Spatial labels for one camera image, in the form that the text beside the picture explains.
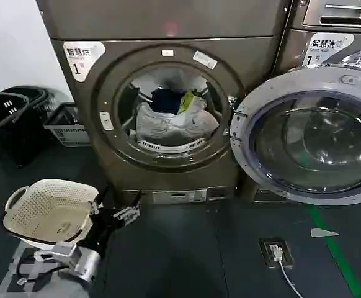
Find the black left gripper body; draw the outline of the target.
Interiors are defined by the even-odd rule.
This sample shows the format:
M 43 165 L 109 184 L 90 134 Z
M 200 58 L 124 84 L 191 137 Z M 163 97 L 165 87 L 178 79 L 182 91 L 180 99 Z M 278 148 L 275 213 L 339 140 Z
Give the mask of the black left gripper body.
M 121 220 L 115 216 L 117 209 L 100 208 L 98 211 L 90 216 L 92 227 L 82 240 L 82 247 L 104 254 L 111 234 L 121 228 Z

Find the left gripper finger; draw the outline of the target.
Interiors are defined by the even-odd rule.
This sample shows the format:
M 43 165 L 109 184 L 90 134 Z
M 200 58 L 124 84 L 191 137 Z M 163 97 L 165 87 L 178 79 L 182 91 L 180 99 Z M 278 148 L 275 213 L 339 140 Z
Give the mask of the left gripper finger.
M 138 191 L 131 205 L 113 214 L 113 219 L 119 227 L 131 224 L 140 216 L 141 191 Z
M 89 202 L 91 205 L 90 216 L 99 214 L 100 209 L 104 207 L 104 199 L 109 190 L 110 186 L 106 185 L 106 187 L 100 193 L 98 193 L 96 198 Z

